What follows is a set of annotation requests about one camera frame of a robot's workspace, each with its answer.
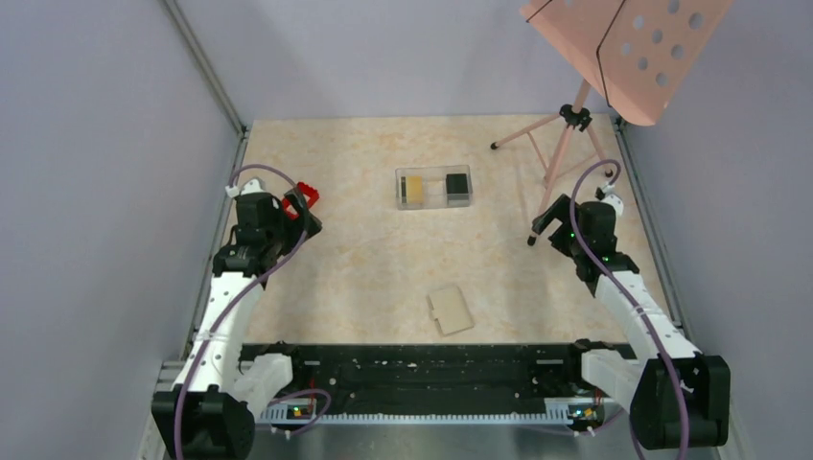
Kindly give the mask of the beige leather card holder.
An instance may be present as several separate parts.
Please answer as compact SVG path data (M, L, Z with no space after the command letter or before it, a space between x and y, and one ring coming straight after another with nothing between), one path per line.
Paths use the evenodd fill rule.
M443 335L458 334L475 326L462 290L458 286L447 286L434 290L428 295L430 316Z

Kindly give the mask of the black card stack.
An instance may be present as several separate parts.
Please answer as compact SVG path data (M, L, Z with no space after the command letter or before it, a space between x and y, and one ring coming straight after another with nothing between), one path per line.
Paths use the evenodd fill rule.
M469 175L464 172L449 173L445 177L445 192L449 207L466 207L471 204Z

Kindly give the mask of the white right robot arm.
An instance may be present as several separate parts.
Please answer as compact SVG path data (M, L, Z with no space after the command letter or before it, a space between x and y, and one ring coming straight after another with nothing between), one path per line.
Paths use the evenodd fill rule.
M645 449L723 446L729 439L731 369L721 356L691 343L650 295L632 258L617 250L620 202L577 203L560 195L532 222L535 233L554 221L551 246L575 263L578 279L611 313L636 357L630 361L611 345L579 339L575 356L562 369L575 395L594 388L629 415Z

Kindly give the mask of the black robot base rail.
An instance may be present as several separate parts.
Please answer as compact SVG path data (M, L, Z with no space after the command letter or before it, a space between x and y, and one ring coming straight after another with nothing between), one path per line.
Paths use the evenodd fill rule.
M295 404L324 409L324 424L516 422L598 419L611 398L576 377L569 344L248 344L247 365L264 354L291 357L283 389L321 389Z

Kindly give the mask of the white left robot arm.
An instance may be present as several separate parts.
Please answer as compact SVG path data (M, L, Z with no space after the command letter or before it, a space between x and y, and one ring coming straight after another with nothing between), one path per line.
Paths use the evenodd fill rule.
M227 193L237 221L213 258L199 329L170 389L151 402L173 459L245 459L267 405L279 391L301 393L308 380L305 367L282 354L262 355L244 371L241 352L271 273L322 229L311 212L319 193L299 182L277 197L257 179Z

